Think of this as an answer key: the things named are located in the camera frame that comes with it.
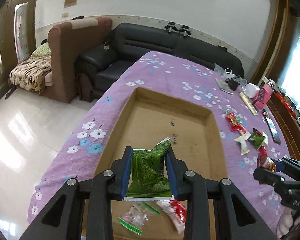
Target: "brown armchair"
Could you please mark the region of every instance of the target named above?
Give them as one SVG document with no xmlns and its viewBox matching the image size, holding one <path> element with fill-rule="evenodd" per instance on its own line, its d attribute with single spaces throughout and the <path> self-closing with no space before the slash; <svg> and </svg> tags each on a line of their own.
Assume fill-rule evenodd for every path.
<svg viewBox="0 0 300 240">
<path fill-rule="evenodd" d="M 111 26 L 110 18 L 84 18 L 52 27 L 48 43 L 51 48 L 53 86 L 44 87 L 40 94 L 69 103 L 78 93 L 74 62 L 80 53 L 102 44 Z"/>
</svg>

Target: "cardboard box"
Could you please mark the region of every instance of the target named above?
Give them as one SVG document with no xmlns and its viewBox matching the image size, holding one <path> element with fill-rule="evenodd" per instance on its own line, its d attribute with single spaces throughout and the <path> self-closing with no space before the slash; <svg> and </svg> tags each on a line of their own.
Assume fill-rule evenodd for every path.
<svg viewBox="0 0 300 240">
<path fill-rule="evenodd" d="M 213 113 L 183 99 L 141 87 L 134 90 L 122 109 L 95 175 L 120 159 L 126 146 L 152 149 L 166 137 L 170 137 L 176 158 L 184 160 L 189 169 L 216 181 L 227 177 L 220 133 Z M 132 205 L 133 202 L 129 201 L 112 201 L 114 239 L 183 239 L 183 234 L 178 235 L 164 212 L 149 218 L 142 236 L 130 232 L 119 224 L 117 218 Z M 154 202 L 151 205 L 160 210 Z M 210 227 L 211 239 L 215 239 L 212 201 Z"/>
</svg>

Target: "wooden door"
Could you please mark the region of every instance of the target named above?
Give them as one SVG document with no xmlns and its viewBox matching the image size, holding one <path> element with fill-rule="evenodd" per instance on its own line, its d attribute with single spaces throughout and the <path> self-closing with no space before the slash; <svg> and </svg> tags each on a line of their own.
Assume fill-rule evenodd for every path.
<svg viewBox="0 0 300 240">
<path fill-rule="evenodd" d="M 7 0 L 0 9 L 0 99 L 9 90 L 11 70 L 35 50 L 36 0 Z"/>
</svg>

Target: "metal screw head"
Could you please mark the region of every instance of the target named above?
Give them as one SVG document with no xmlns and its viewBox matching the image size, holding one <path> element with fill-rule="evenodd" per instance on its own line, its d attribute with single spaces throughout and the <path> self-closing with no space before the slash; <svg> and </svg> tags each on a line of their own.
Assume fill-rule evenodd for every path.
<svg viewBox="0 0 300 240">
<path fill-rule="evenodd" d="M 67 184 L 68 184 L 69 186 L 73 186 L 73 185 L 76 184 L 76 183 L 77 183 L 76 179 L 68 179 L 68 181 L 67 181 Z"/>
<path fill-rule="evenodd" d="M 225 179 L 222 180 L 222 184 L 229 186 L 231 184 L 231 180 L 225 178 Z"/>
<path fill-rule="evenodd" d="M 186 175 L 188 177 L 193 177 L 195 175 L 195 172 L 194 171 L 186 171 Z"/>
<path fill-rule="evenodd" d="M 105 175 L 106 177 L 112 176 L 113 172 L 111 170 L 106 170 L 103 172 L 103 175 Z"/>
</svg>

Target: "table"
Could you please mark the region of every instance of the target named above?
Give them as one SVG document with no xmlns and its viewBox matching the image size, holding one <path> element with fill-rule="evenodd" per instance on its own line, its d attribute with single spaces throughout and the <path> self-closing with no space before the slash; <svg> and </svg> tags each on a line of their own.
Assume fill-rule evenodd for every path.
<svg viewBox="0 0 300 240">
<path fill-rule="evenodd" d="M 272 187 L 261 186 L 253 179 L 258 151 L 248 142 L 251 151 L 246 155 L 240 154 L 239 144 L 234 141 L 239 134 L 229 130 L 225 111 L 231 109 L 236 113 L 249 132 L 257 128 L 269 135 L 267 152 L 270 157 L 289 156 L 287 145 L 271 113 L 282 141 L 281 145 L 273 142 L 263 116 L 254 116 L 238 92 L 230 95 L 221 91 L 215 78 L 221 77 L 189 60 L 154 51 L 145 54 L 98 100 L 65 142 L 43 175 L 40 185 L 34 189 L 28 210 L 29 223 L 69 178 L 82 181 L 93 177 L 103 147 L 122 107 L 133 90 L 142 86 L 188 100 L 213 112 L 220 129 L 229 178 L 275 231 L 284 210 L 280 205 L 281 198 Z"/>
</svg>

